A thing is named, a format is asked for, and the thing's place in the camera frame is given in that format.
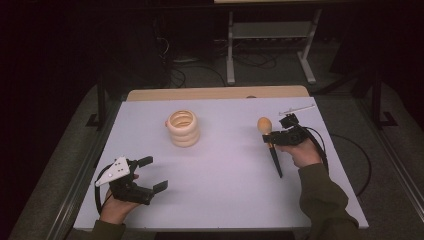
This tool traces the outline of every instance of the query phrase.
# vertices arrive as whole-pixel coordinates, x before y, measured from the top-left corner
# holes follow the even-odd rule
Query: hand
[[[110,189],[106,193],[105,203],[103,204],[102,213],[100,219],[103,222],[120,225],[124,222],[127,215],[136,207],[140,206],[140,203],[126,202],[115,199]]]
[[[308,138],[296,146],[275,146],[280,151],[287,152],[293,157],[294,165],[298,168],[315,163],[321,163],[321,157],[312,141]]]

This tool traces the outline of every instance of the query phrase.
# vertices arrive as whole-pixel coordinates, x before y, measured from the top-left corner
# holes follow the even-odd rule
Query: olive green sleeve
[[[90,240],[119,240],[125,232],[125,225],[116,225],[97,220],[88,239]]]
[[[358,222],[346,212],[348,197],[323,164],[299,169],[302,184],[300,208],[311,219],[310,240],[360,239]]]

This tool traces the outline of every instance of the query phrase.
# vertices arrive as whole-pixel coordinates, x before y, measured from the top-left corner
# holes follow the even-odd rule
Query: white tabletop
[[[256,128],[268,117],[273,130],[289,108],[315,104],[311,97],[206,99],[124,102],[74,227],[91,229],[98,219],[94,181],[119,156],[130,160],[153,156],[153,163],[136,170],[139,186],[151,188],[164,180],[168,189],[149,206],[127,217],[128,228],[151,231],[275,230],[309,227],[299,208],[300,180],[291,157],[278,152],[280,179],[267,146]],[[201,137],[188,148],[174,146],[164,125],[177,110],[193,111]],[[318,108],[296,113],[300,124],[317,130],[325,141],[330,176],[349,197],[347,211],[361,228],[367,220],[346,177]],[[101,196],[108,186],[101,187]]]

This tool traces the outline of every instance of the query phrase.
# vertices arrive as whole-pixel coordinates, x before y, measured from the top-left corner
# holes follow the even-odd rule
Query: gray floor
[[[309,91],[321,89],[341,77],[328,72],[337,49],[337,43],[313,45],[309,62],[317,78],[315,85],[306,83],[296,49],[287,48],[278,56],[274,68],[262,69],[236,63],[236,86],[304,85]],[[254,54],[248,57],[254,61],[262,59]],[[213,63],[185,64],[179,70],[186,75],[185,87],[221,87],[221,76],[226,76],[225,58],[218,58]],[[398,165],[393,164],[393,159],[399,157],[417,189],[424,189],[423,132],[405,111],[397,94],[385,85],[382,111],[390,112],[399,126],[377,130],[368,117],[370,97],[362,100],[352,98],[349,90],[353,84],[354,81],[329,95],[317,96],[316,101],[329,132],[334,134],[333,142],[354,190],[359,191],[363,186],[369,171],[365,155],[354,143],[363,148],[371,160],[371,181],[359,197],[370,225],[368,229],[361,230],[363,239],[424,239],[423,220],[404,188],[404,181],[395,167]],[[85,126],[91,114],[96,113],[96,107],[96,91],[92,89],[81,102],[58,144],[10,239],[63,239],[67,230],[71,229],[78,208],[66,208],[66,199],[71,197],[76,202],[82,201],[93,169],[89,169],[89,177],[81,181],[79,193],[70,196],[70,189],[75,187],[75,178],[79,176],[80,166],[87,161],[90,150],[98,147],[93,145],[105,141],[95,128]],[[386,140],[392,147],[387,147]],[[66,216],[59,224],[58,215]],[[52,226],[58,225],[59,230],[52,229]],[[295,233],[298,239],[302,239],[306,232],[299,230]],[[79,239],[83,235],[84,232],[71,230],[68,239]],[[153,237],[154,233],[128,230],[124,239]]]

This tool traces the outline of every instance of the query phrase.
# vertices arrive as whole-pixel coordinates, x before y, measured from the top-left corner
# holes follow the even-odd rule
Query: floor
[[[257,54],[240,50],[235,64],[236,86],[304,85],[314,92],[342,77],[328,71],[337,49],[337,42],[314,43],[308,59],[317,79],[315,85],[306,83],[296,57],[299,50],[296,44],[284,45],[277,54],[276,51]],[[168,87],[224,86],[226,65],[222,54],[217,51],[212,62],[181,56],[174,64],[174,77]],[[424,218],[411,201],[413,195],[406,187],[411,185],[405,185],[405,176],[399,174],[406,172],[417,189],[424,189],[423,133],[402,107],[396,92],[386,85],[382,89],[382,112],[391,113],[398,126],[378,130],[369,117],[371,97],[355,99],[350,95],[354,83],[352,80],[330,94],[316,96],[316,101],[355,191],[359,192],[366,184],[372,169],[369,184],[358,197],[370,225],[360,230],[363,239],[424,239]],[[112,100],[107,104],[109,109],[119,105]],[[101,149],[101,142],[107,139],[102,131],[86,126],[95,113],[97,96],[93,88],[75,112],[10,239],[79,239],[85,235],[72,229],[78,214],[77,202],[82,201],[93,174],[93,169],[82,174],[81,166],[95,156],[93,149]],[[108,111],[110,118],[114,114],[116,112]],[[398,170],[397,160],[405,171]],[[80,174],[84,179],[76,182]],[[74,201],[71,201],[74,207],[67,206],[68,199]],[[58,221],[57,216],[63,216],[63,221]],[[296,239],[304,239],[306,233],[307,230],[296,230]],[[128,230],[124,239],[153,239],[154,235]]]

